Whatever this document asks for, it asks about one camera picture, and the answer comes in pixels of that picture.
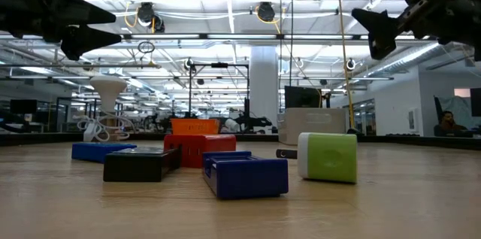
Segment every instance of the blue box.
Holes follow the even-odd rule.
[[[136,147],[134,144],[77,143],[72,144],[72,159],[104,163],[108,153]]]
[[[204,179],[217,198],[259,198],[289,191],[286,159],[262,159],[251,152],[204,153]]]

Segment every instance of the red box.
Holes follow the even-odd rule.
[[[182,146],[184,168],[202,168],[202,153],[235,151],[234,135],[167,135],[164,151]]]

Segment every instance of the black robotic claw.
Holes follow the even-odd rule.
[[[84,0],[0,0],[0,30],[16,38],[38,35],[47,42],[62,42],[62,51],[75,61],[85,52],[122,40],[87,26],[115,20],[112,13]]]
[[[354,9],[352,17],[369,32],[373,59],[383,59],[396,48],[395,39],[403,32],[416,38],[426,35],[439,44],[450,41],[475,47],[475,60],[481,61],[481,0],[405,0],[408,7],[397,18]]]

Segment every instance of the orange box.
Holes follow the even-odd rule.
[[[171,119],[174,135],[215,135],[219,134],[217,119]]]
[[[202,168],[202,153],[235,151],[234,135],[167,135],[164,138],[164,151],[182,147],[184,168]]]

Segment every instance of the person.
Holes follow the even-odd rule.
[[[444,111],[441,123],[434,127],[436,137],[454,137],[467,130],[466,127],[457,125],[451,111]]]

